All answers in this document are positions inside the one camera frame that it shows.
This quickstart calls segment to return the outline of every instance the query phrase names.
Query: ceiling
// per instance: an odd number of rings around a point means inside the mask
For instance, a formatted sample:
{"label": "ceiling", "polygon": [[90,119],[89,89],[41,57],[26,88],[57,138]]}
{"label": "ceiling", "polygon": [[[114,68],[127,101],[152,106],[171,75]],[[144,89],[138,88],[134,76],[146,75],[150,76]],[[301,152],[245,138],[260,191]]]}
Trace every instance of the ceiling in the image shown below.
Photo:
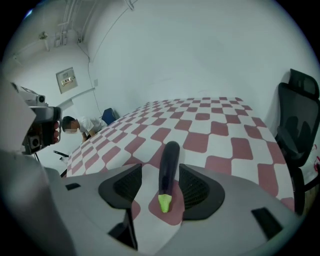
{"label": "ceiling", "polygon": [[62,30],[67,33],[69,43],[77,42],[78,34],[81,35],[96,1],[100,0],[42,1],[32,10],[31,15],[22,21],[12,36],[4,51],[2,62],[16,59],[22,63],[32,55],[46,51],[44,41],[39,40],[42,32],[47,34],[49,48],[55,47],[55,41],[60,39]]}

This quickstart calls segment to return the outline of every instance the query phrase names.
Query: chair backrest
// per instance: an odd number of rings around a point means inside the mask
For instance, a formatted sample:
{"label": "chair backrest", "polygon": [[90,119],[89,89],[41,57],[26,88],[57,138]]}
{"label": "chair backrest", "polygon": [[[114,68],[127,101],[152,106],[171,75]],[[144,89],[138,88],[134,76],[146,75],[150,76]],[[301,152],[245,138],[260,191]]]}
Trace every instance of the chair backrest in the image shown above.
{"label": "chair backrest", "polygon": [[103,121],[109,126],[114,121],[117,120],[116,115],[112,108],[108,108],[103,112],[102,118]]}
{"label": "chair backrest", "polygon": [[304,153],[299,159],[302,166],[309,157],[319,127],[319,87],[313,77],[290,71],[289,84],[278,86],[280,126],[289,132],[298,151]]}

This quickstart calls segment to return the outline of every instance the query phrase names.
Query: black office chair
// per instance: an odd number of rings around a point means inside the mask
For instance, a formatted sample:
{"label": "black office chair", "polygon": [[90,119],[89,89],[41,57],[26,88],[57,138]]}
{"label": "black office chair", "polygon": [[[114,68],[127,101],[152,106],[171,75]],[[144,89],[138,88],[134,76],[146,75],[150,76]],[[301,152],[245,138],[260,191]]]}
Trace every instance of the black office chair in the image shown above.
{"label": "black office chair", "polygon": [[289,83],[278,86],[280,125],[276,141],[281,148],[295,190],[296,211],[303,212],[305,191],[302,167],[311,152],[320,122],[319,87],[316,80],[304,73],[290,69]]}

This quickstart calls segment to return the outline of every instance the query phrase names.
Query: checkered tablecloth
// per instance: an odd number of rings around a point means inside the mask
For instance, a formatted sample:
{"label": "checkered tablecloth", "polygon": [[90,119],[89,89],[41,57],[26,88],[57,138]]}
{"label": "checkered tablecloth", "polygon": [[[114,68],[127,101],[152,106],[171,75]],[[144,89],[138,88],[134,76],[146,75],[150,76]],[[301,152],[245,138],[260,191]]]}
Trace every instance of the checkered tablecloth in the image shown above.
{"label": "checkered tablecloth", "polygon": [[294,210],[283,155],[266,125],[240,98],[188,98],[148,102],[84,142],[69,157],[67,177],[142,164],[142,185],[132,204],[139,251],[157,252],[180,227],[183,196],[176,172],[171,209],[158,203],[158,175],[166,143],[180,145],[179,163],[258,184]]}

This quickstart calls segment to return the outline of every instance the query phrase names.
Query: chair headrest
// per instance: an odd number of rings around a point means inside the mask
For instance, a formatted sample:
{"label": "chair headrest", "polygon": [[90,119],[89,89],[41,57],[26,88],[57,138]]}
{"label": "chair headrest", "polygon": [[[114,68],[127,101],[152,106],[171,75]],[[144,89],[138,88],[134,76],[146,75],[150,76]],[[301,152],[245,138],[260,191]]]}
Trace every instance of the chair headrest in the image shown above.
{"label": "chair headrest", "polygon": [[319,98],[319,86],[317,81],[310,75],[290,69],[288,83],[290,89],[311,99]]}

